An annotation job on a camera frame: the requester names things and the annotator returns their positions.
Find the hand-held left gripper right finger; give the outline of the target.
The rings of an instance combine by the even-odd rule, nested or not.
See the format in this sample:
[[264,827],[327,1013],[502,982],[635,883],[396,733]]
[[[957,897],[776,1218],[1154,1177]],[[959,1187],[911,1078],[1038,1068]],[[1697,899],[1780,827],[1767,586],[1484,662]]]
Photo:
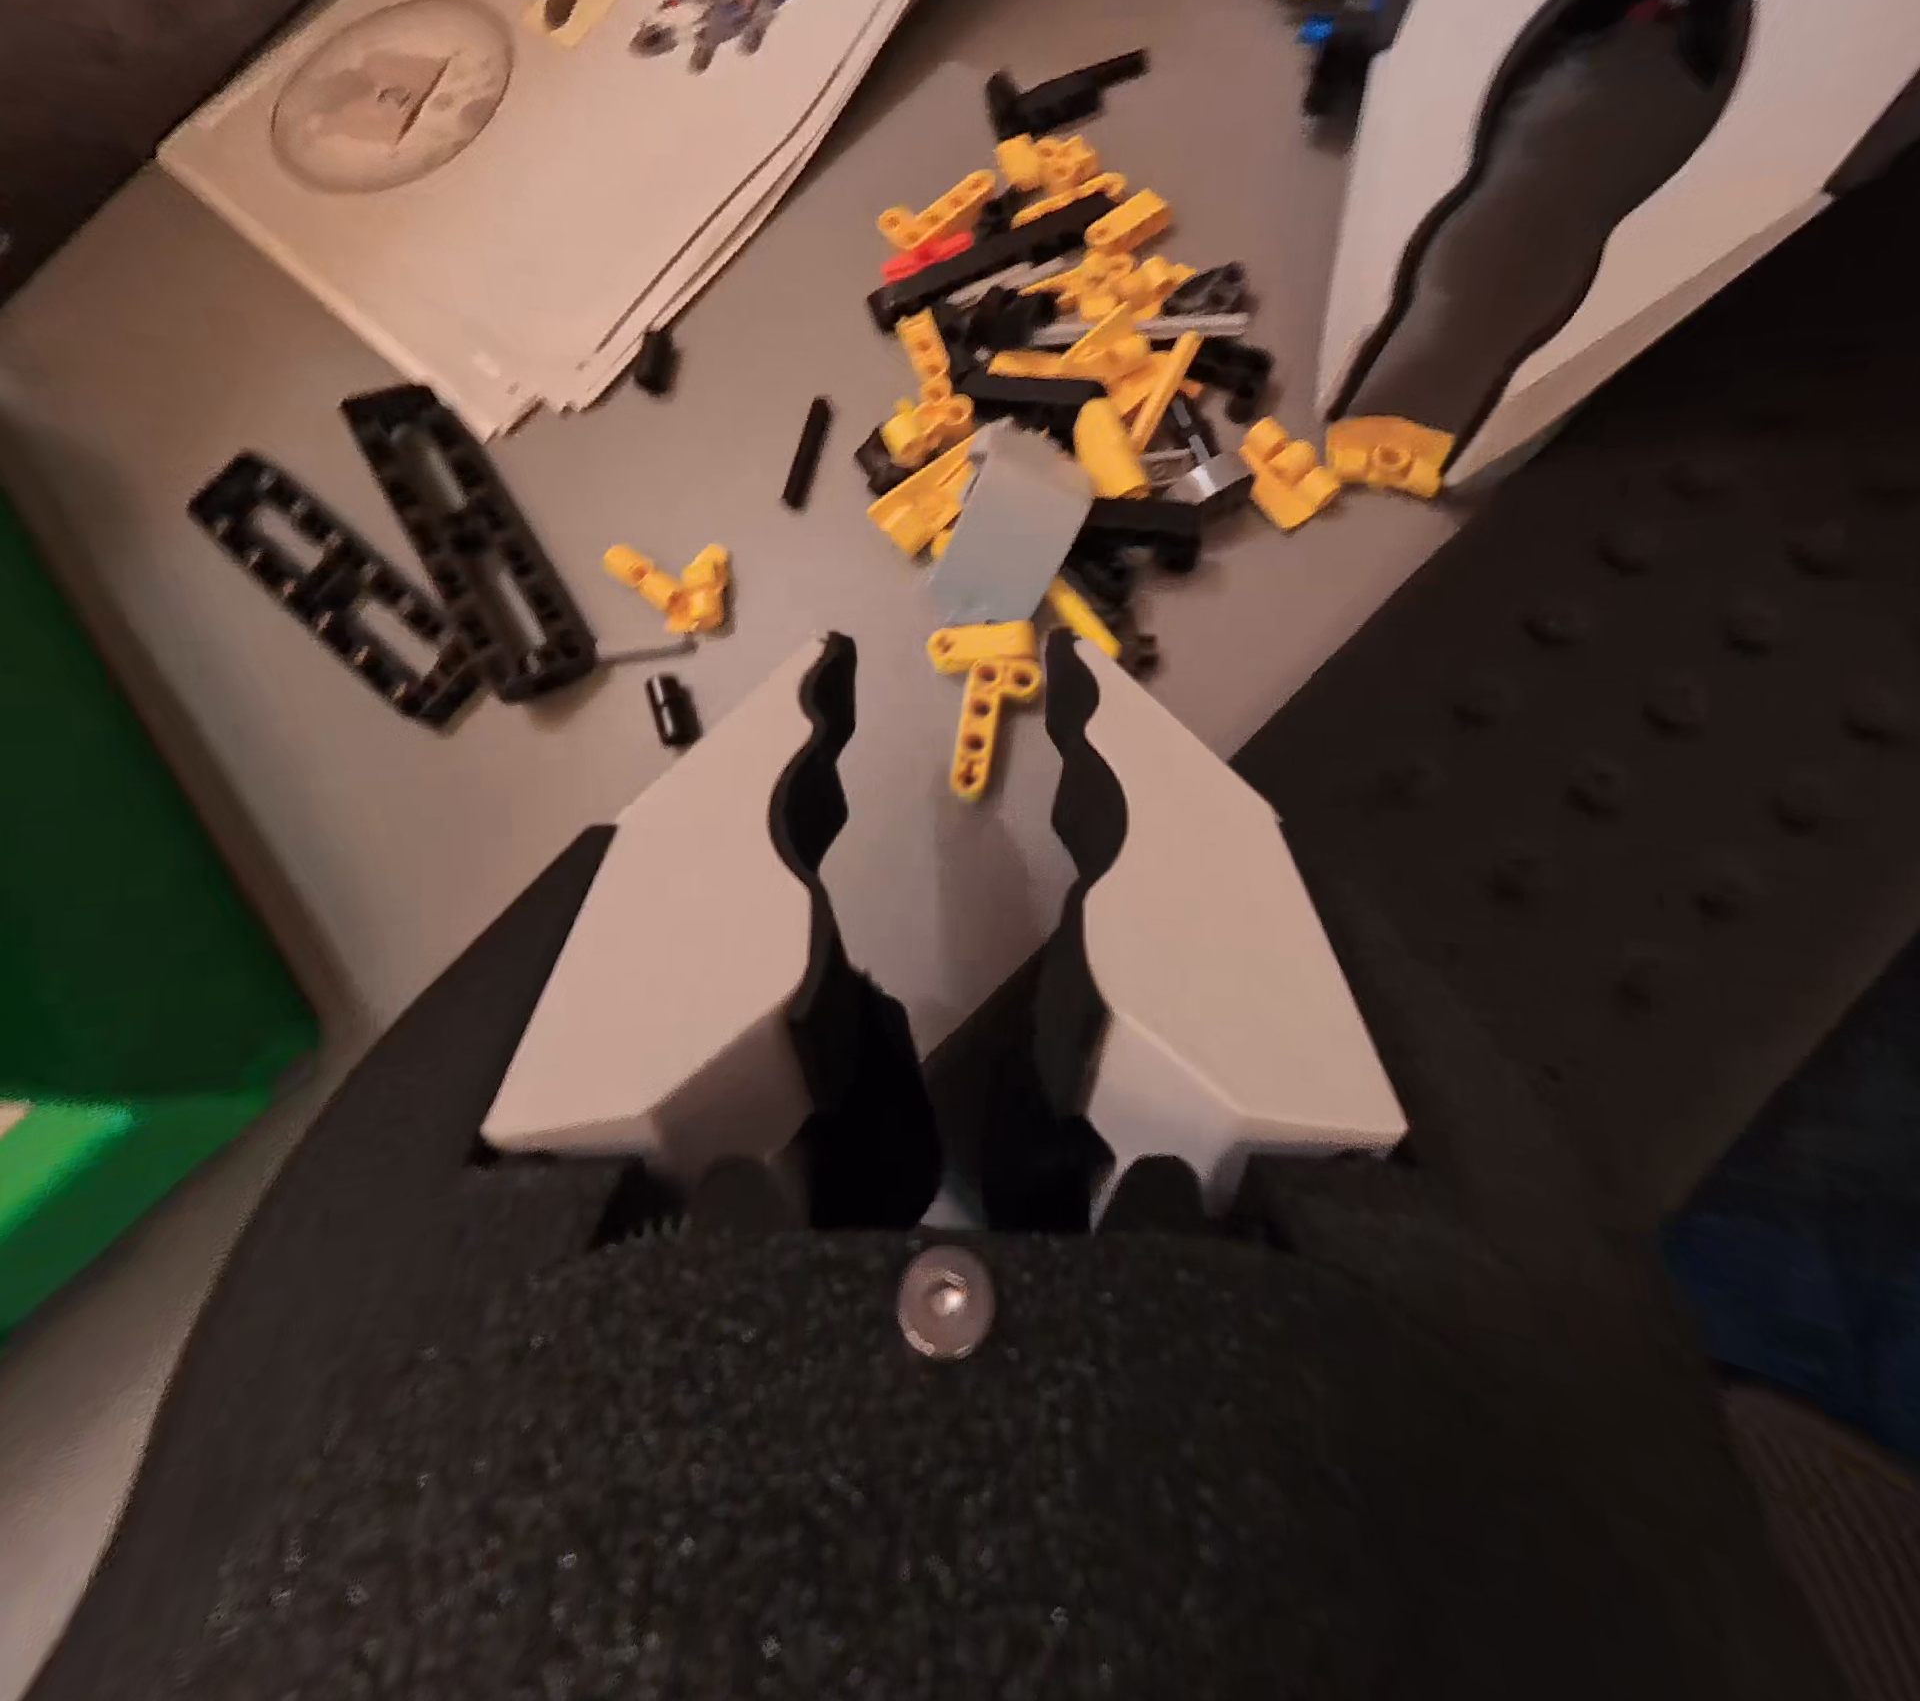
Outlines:
[[1272,802],[1117,658],[1054,633],[1071,879],[992,1064],[995,1228],[1090,1228],[1144,1160],[1206,1215],[1255,1160],[1391,1158],[1410,1124]]

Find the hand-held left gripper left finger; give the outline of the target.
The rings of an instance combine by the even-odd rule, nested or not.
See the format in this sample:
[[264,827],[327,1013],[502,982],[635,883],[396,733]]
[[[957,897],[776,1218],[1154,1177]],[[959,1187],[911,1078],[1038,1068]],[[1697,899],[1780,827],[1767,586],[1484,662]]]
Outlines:
[[792,1162],[825,1228],[911,1228],[945,1153],[911,1021],[852,963],[825,860],[858,651],[801,644],[618,816],[483,1118],[498,1154],[692,1191]]

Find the black lego frame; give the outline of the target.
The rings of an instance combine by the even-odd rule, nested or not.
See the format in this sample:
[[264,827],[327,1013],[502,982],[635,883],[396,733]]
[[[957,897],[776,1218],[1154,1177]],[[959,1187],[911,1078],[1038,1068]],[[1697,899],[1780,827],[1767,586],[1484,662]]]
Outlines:
[[276,463],[237,454],[189,499],[187,514],[403,718],[445,733],[483,694],[478,662],[439,594]]
[[425,387],[353,394],[342,416],[488,691],[530,704],[589,680],[595,633],[466,422]]

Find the grey lego panel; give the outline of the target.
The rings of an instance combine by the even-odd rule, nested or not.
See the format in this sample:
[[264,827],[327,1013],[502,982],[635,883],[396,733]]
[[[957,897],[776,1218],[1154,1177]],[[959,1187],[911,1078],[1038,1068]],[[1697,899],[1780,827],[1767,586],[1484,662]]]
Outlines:
[[1092,510],[1087,469],[1015,421],[969,445],[973,483],[927,591],[942,627],[1029,622]]

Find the pile of yellow black lego pieces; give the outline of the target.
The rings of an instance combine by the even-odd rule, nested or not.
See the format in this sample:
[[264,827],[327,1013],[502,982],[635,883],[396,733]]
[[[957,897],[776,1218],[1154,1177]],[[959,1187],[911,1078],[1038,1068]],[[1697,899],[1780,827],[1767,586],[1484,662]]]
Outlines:
[[1141,582],[1193,573],[1215,522],[1253,508],[1292,534],[1350,490],[1430,503],[1454,454],[1452,436],[1403,416],[1339,418],[1306,441],[1260,413],[1274,359],[1246,336],[1244,266],[1175,258],[1172,205],[1087,133],[1144,73],[1141,52],[1032,86],[997,73],[992,164],[876,219],[889,261],[868,308],[915,388],[855,454],[870,525],[930,573],[973,483],[969,445],[997,421],[1053,436],[1095,488],[1032,621],[938,625],[927,640],[965,689],[949,768],[965,802],[991,791],[1007,710],[1040,698],[1045,627],[1144,677],[1158,644]]

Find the lego instruction booklet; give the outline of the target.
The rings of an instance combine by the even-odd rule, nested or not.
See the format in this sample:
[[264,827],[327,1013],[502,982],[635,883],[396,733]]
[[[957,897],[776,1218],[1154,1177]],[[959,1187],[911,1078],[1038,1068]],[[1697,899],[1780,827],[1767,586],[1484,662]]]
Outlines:
[[915,0],[330,0],[161,168],[484,438],[596,401]]

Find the black perforated pad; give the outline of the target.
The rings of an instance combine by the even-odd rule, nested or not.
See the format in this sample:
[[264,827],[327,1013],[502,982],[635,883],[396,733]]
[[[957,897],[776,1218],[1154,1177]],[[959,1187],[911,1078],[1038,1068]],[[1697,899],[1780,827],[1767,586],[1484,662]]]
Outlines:
[[1916,153],[1620,370],[1230,760],[1412,1146],[1681,1209],[1916,936]]

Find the green plastic bin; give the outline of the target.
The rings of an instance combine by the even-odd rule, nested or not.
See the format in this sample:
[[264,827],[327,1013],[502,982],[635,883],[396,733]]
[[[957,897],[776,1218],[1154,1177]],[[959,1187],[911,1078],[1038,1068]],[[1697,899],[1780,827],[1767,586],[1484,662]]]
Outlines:
[[320,1042],[228,860],[2,503],[2,1333]]

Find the person's blue jeans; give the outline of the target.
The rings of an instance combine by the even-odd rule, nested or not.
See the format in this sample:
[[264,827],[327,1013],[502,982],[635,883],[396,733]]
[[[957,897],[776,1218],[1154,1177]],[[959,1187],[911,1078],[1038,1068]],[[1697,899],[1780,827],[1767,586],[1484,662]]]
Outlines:
[[1916,1021],[1861,1019],[1661,1228],[1709,1355],[1916,1462]]

